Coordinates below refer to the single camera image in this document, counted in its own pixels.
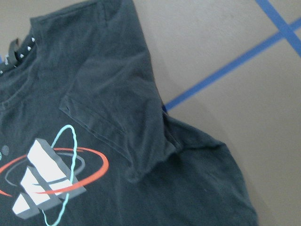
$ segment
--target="beige surface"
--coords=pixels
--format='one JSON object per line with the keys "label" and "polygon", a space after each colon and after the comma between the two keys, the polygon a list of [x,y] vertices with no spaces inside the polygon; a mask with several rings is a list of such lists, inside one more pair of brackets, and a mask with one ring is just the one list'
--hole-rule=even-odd
{"label": "beige surface", "polygon": [[[74,2],[2,4],[2,57],[12,39],[25,37],[29,17]],[[134,2],[164,102],[277,32],[254,0]],[[299,0],[270,2],[288,23],[301,17]],[[228,144],[261,226],[301,222],[300,71],[300,58],[282,40],[170,112]]]}

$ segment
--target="black fabric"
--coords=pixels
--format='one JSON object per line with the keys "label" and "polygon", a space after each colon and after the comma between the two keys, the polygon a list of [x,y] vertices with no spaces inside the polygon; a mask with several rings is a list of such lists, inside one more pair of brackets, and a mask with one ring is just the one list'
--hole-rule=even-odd
{"label": "black fabric", "polygon": [[[44,226],[42,210],[53,224],[67,193],[57,225],[257,225],[226,145],[162,110],[132,1],[31,24],[35,44],[0,77],[0,225]],[[76,138],[69,127],[50,147],[65,125]],[[60,185],[75,140],[75,179]],[[56,189],[67,191],[41,194]]]}

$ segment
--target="clothing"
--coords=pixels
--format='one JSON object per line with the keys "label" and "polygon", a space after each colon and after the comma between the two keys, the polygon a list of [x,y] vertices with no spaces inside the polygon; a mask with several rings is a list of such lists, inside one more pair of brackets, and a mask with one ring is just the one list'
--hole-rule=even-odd
{"label": "clothing", "polygon": [[62,226],[257,225],[226,145],[162,111],[132,1],[31,25],[0,77],[0,225],[51,225],[62,205]]}

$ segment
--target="t-shirt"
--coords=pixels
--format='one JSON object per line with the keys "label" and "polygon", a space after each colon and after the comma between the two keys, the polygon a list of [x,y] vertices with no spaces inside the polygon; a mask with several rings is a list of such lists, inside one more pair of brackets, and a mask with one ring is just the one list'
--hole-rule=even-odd
{"label": "t-shirt", "polygon": [[162,110],[131,0],[32,18],[16,58],[0,76],[1,226],[257,225],[227,146]]}

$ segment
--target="light blue line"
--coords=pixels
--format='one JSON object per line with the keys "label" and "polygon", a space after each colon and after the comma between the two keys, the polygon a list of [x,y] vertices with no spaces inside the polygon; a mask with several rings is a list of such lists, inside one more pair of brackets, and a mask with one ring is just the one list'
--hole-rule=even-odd
{"label": "light blue line", "polygon": [[256,0],[257,4],[262,8],[274,25],[280,30],[289,44],[294,48],[301,57],[301,40],[293,32],[291,27],[285,22],[281,15],[275,10],[268,0]]}
{"label": "light blue line", "polygon": [[[293,23],[291,23],[291,28],[294,31],[299,29],[300,27],[301,27],[301,17],[299,19],[297,19],[296,21],[294,21]],[[213,74],[209,75],[207,78],[205,78],[202,81],[198,82],[196,85],[194,85],[190,89],[186,90],[185,92],[183,92],[182,94],[180,94],[179,96],[174,98],[173,100],[169,101],[164,106],[166,111],[170,111],[171,109],[173,109],[174,107],[176,107],[177,105],[179,105],[180,103],[185,101],[186,99],[188,99],[191,96],[195,95],[200,90],[206,88],[210,84],[216,82],[217,80],[219,80],[220,78],[225,76],[227,73],[233,71],[234,69],[236,69],[240,65],[244,64],[245,62],[249,61],[253,57],[257,56],[258,54],[260,54],[261,52],[263,52],[267,48],[271,47],[272,45],[274,45],[275,43],[277,43],[281,39],[283,39],[283,35],[281,34],[281,32],[278,32],[278,33],[272,35],[271,37],[267,38],[265,41],[261,42],[259,45],[255,46],[254,48],[247,51],[246,53],[240,55],[238,58],[236,58],[235,60],[233,60],[232,62],[230,62],[226,66],[220,68],[219,70],[217,70]]]}
{"label": "light blue line", "polygon": [[[56,144],[57,140],[59,139],[59,137],[61,136],[61,134],[62,134],[66,129],[68,129],[68,128],[72,130],[73,140],[74,140],[73,157],[72,157],[72,165],[71,165],[71,175],[70,175],[70,181],[71,181],[71,183],[73,183],[73,179],[74,179],[74,168],[75,168],[75,160],[76,160],[76,156],[77,156],[76,150],[77,150],[77,145],[78,145],[78,144],[77,144],[77,139],[76,139],[75,130],[74,130],[73,126],[72,126],[72,125],[65,125],[63,128],[61,128],[60,131],[57,133],[56,138],[55,138],[55,140],[53,141],[51,147],[53,148],[53,147],[55,146],[55,144]],[[68,201],[69,201],[69,193],[66,194],[66,198],[65,198],[65,200],[64,200],[64,202],[63,202],[63,204],[62,204],[62,209],[61,209],[61,211],[60,211],[60,213],[59,213],[59,215],[58,215],[58,218],[57,218],[57,220],[55,221],[55,223],[52,224],[52,225],[49,225],[49,224],[48,224],[46,214],[45,214],[45,212],[42,210],[42,212],[43,212],[43,214],[44,214],[44,220],[45,220],[45,223],[46,223],[47,226],[57,226],[57,225],[60,223],[60,221],[61,221],[61,219],[62,219],[62,216],[63,216],[63,214],[64,214],[64,212],[65,212],[65,208],[66,208],[66,205],[67,205]]]}

